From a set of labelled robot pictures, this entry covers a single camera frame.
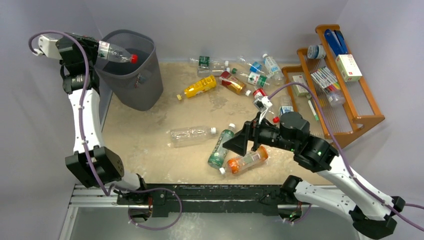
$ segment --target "trash bin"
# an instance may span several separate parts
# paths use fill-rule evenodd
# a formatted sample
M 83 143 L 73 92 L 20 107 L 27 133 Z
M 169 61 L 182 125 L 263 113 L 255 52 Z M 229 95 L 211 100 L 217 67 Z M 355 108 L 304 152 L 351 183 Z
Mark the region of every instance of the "trash bin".
M 98 58 L 94 66 L 98 76 L 123 104 L 139 111 L 149 110 L 164 91 L 153 40 L 143 34 L 122 29 L 109 33 L 102 41 L 136 54 L 138 60 L 133 64 Z

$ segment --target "white wall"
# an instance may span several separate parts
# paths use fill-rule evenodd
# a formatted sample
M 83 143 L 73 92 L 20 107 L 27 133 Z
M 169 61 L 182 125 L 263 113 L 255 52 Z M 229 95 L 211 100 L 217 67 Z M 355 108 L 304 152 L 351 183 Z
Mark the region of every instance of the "white wall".
M 337 23 L 386 119 L 349 145 L 353 167 L 392 196 L 424 205 L 424 17 L 421 0 L 349 0 Z M 424 211 L 404 215 L 424 226 Z M 396 219 L 389 239 L 422 239 Z
M 129 29 L 152 38 L 161 61 L 209 55 L 226 60 L 267 52 L 298 62 L 317 43 L 315 27 L 336 22 L 347 0 L 86 0 L 106 35 Z
M 64 159 L 73 154 L 74 124 L 59 62 L 27 44 L 50 29 L 100 37 L 81 0 L 0 1 L 2 240 L 57 239 L 76 182 Z

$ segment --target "box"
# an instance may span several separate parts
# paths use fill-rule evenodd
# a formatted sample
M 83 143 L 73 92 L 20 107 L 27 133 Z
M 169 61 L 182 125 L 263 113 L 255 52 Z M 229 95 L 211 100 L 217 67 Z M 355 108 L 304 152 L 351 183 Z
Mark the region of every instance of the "box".
M 305 77 L 303 75 L 293 76 L 293 82 L 308 86 L 308 84 L 305 81 Z M 296 93 L 296 96 L 306 96 L 309 94 L 309 92 L 306 89 L 304 89 L 303 87 L 299 85 L 293 85 L 293 88 L 294 88 L 294 92 Z
M 345 82 L 356 82 L 362 77 L 362 73 L 352 54 L 338 55 L 335 59 L 335 64 Z

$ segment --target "wooden table surface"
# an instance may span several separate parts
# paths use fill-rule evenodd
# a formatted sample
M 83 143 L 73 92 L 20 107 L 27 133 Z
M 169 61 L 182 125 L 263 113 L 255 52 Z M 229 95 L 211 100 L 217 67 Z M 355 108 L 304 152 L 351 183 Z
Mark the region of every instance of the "wooden table surface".
M 292 64 L 281 64 L 281 67 Z M 179 102 L 176 94 L 198 81 L 195 67 L 183 62 L 161 62 L 163 94 L 148 111 L 123 105 L 113 95 L 103 128 L 105 146 L 118 154 L 126 170 L 143 176 L 147 183 L 173 184 L 282 184 L 288 175 L 298 176 L 314 185 L 330 182 L 300 167 L 293 153 L 265 146 L 269 158 L 265 164 L 237 176 L 223 177 L 207 164 L 217 139 L 202 144 L 173 148 L 170 130 L 206 125 L 217 132 L 230 123 L 239 131 L 245 121 L 257 113 L 253 97 L 240 96 L 221 85 L 197 97 Z M 322 129 L 312 116 L 305 97 L 296 97 L 299 112 L 311 124 L 311 132 Z M 230 152 L 226 160 L 237 156 Z

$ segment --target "green bottle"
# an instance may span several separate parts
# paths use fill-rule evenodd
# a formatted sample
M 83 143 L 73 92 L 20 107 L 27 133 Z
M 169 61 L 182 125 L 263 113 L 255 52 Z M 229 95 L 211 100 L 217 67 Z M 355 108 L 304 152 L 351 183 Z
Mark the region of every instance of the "green bottle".
M 212 151 L 207 163 L 215 169 L 220 169 L 223 164 L 225 157 L 228 154 L 228 149 L 223 148 L 223 143 L 230 140 L 234 137 L 234 130 L 236 129 L 236 125 L 234 123 L 230 123 L 228 129 L 225 129 L 219 135 L 218 142 L 215 145 L 215 148 Z

